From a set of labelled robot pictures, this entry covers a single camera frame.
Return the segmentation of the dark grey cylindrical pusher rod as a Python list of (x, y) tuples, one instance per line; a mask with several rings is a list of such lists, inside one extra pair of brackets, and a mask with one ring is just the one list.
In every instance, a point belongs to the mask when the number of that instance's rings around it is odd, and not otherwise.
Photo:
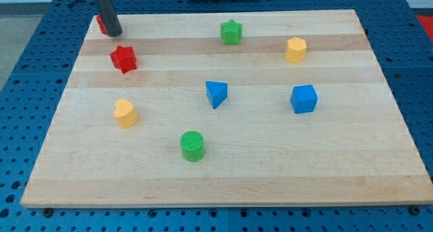
[(101, 22), (104, 25), (109, 37), (118, 37), (122, 34), (122, 27), (118, 19), (118, 14), (114, 8), (112, 0), (94, 0), (97, 6)]

